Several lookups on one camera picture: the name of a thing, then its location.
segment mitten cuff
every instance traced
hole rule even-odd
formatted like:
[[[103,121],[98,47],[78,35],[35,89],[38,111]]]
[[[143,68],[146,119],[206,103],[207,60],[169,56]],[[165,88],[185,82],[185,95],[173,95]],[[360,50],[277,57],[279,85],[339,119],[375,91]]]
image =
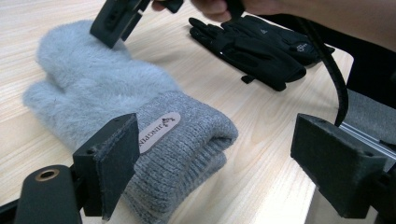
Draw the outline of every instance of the mitten cuff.
[[[166,223],[178,205],[224,165],[223,150],[237,137],[226,116],[180,91],[169,91],[139,108],[140,132],[171,112],[180,115],[178,125],[140,156],[124,194],[144,223]]]

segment table surface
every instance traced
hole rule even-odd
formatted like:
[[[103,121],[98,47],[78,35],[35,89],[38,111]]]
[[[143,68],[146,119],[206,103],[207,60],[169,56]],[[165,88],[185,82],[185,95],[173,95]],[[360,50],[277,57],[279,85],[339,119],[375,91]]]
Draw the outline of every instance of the table surface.
[[[22,93],[44,78],[35,62],[38,40],[49,29],[93,20],[104,1],[2,1],[0,6],[0,204],[17,199],[23,179],[52,164],[72,164],[72,154],[21,102]],[[333,122],[337,98],[322,63],[282,91],[253,81],[202,48],[189,35],[188,17],[206,20],[186,1],[175,15],[144,12],[126,41],[136,59],[167,70],[184,92],[227,115],[239,137],[226,150],[226,165],[195,190],[170,223],[300,223],[315,185],[290,157],[297,113]],[[333,54],[349,74],[352,57]],[[85,223],[101,223],[84,217]],[[110,223],[136,223],[120,201]]]

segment black glove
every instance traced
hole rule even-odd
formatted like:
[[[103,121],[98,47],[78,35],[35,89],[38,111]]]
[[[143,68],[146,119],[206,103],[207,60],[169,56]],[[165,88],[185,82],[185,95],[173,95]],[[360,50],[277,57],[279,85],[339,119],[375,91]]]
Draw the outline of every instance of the black glove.
[[[224,22],[221,26],[225,31],[254,37],[281,49],[302,65],[320,62],[314,46],[305,35],[271,25],[260,18],[245,16],[236,22]]]
[[[305,75],[305,68],[288,54],[257,38],[205,25],[195,18],[189,22],[191,36],[225,62],[247,73],[245,82],[254,77],[276,91],[283,91],[287,82]]]

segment brand label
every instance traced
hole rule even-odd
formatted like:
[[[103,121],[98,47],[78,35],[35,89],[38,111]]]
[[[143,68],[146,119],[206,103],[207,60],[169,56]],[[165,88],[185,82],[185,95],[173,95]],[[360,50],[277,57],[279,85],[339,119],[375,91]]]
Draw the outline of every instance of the brand label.
[[[177,112],[165,114],[139,133],[140,154],[149,151],[159,140],[180,122]]]
[[[303,52],[305,50],[305,47],[308,46],[307,44],[302,44],[297,46],[297,51]]]

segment fuzzy mitten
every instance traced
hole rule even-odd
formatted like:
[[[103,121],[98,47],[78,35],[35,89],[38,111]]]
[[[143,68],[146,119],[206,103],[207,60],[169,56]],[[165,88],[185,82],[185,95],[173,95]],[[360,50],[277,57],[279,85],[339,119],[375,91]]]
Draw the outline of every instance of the fuzzy mitten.
[[[136,113],[139,132],[150,133],[145,129],[153,121],[166,126],[177,115],[178,124],[144,149],[123,194],[142,223],[166,223],[224,165],[223,150],[237,130],[222,113],[185,95],[161,68],[133,60],[121,42],[108,49],[89,35],[91,25],[78,21],[43,37],[37,59],[47,78],[23,101],[73,151],[115,117]]]

